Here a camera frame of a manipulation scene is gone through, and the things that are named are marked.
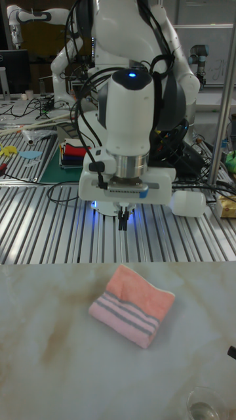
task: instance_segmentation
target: glass cup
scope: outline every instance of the glass cup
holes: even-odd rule
[[[216,391],[196,387],[187,399],[187,414],[189,420],[228,420],[226,405]]]

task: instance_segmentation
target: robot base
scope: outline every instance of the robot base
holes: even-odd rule
[[[129,203],[119,203],[120,206],[123,208],[129,207]],[[136,205],[132,204],[132,207],[129,207],[130,212],[135,209]],[[118,216],[119,208],[116,203],[113,202],[105,202],[105,201],[93,201],[91,204],[91,209],[96,210],[101,215],[104,216]]]

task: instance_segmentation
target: workbench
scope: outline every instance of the workbench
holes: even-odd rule
[[[235,420],[235,263],[128,264],[176,296],[147,350],[88,314],[117,265],[0,266],[1,420],[184,420],[196,386]]]
[[[33,122],[35,116],[29,117]],[[20,133],[1,142],[32,150]],[[33,150],[43,152],[40,163],[29,168],[14,156],[8,173],[39,181],[57,148],[55,138],[38,142]],[[230,180],[223,169],[219,178]],[[137,205],[127,232],[120,232],[117,218],[97,213],[89,202],[49,201],[49,188],[0,178],[0,264],[236,260],[236,220],[219,218],[214,204],[198,219],[174,216],[165,206]],[[77,184],[69,183],[56,187],[53,198],[66,200],[77,194]]]

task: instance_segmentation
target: folded towel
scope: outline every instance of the folded towel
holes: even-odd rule
[[[120,265],[89,314],[118,333],[147,348],[175,296],[157,289],[135,271]]]

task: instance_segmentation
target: blue object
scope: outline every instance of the blue object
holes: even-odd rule
[[[225,138],[224,140],[222,140],[221,149],[225,149],[226,147],[227,147],[227,139]]]
[[[146,191],[141,191],[140,192],[140,198],[146,198],[148,195],[148,189]]]
[[[41,156],[43,152],[38,152],[37,150],[28,150],[26,152],[18,152],[22,158],[25,159],[35,159]]]

